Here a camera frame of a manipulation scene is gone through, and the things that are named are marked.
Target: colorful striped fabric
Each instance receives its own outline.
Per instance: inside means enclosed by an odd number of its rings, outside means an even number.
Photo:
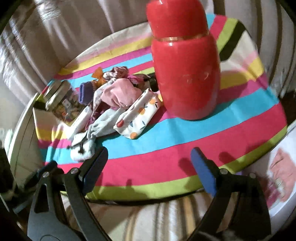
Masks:
[[[143,200],[188,193],[201,187],[190,162],[193,147],[200,147],[219,167],[233,173],[256,161],[285,135],[284,111],[268,87],[245,27],[219,15],[207,15],[207,20],[221,59],[221,90],[214,113],[186,121],[162,107],[137,140],[118,134],[99,138],[97,144],[108,149],[109,161],[88,198]],[[153,73],[151,39],[147,23],[114,33],[91,47],[96,55],[86,51],[55,78],[68,79],[78,88],[92,80],[99,66],[103,71],[127,66],[131,73]],[[57,161],[65,172],[79,167],[81,163],[73,161],[66,149],[71,143],[64,124],[38,109],[34,117],[44,161]]]

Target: striped cloth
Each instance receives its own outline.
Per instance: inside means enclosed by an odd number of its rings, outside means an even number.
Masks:
[[[109,161],[87,194],[90,199],[143,200],[188,193],[201,187],[190,162],[200,147],[219,166],[238,172],[268,152],[286,133],[286,118],[272,94],[263,65],[244,25],[236,19],[208,14],[210,32],[221,59],[221,86],[214,113],[186,121],[160,109],[137,140],[120,135],[98,139]],[[78,88],[99,66],[109,71],[127,66],[131,73],[153,73],[151,30],[147,23],[112,34],[79,55],[56,79]],[[43,160],[55,160],[65,172],[79,167],[70,158],[71,143],[63,123],[50,112],[34,110]]]

